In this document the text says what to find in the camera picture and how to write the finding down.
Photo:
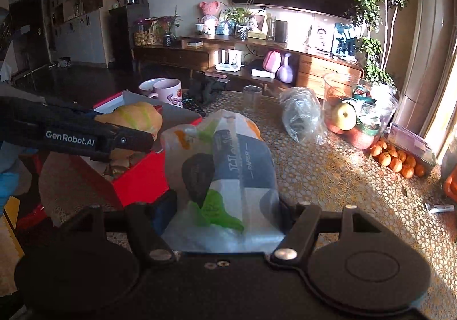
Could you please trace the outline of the left hand blue glove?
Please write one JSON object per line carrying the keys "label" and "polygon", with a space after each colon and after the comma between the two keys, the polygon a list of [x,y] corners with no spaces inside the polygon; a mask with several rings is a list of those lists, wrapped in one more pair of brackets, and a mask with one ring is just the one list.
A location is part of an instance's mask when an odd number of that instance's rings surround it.
{"label": "left hand blue glove", "polygon": [[19,184],[19,173],[17,171],[19,156],[22,154],[31,155],[36,154],[37,150],[21,147],[3,141],[1,143],[0,153],[0,203],[1,214],[3,214],[4,207],[10,196],[13,195]]}

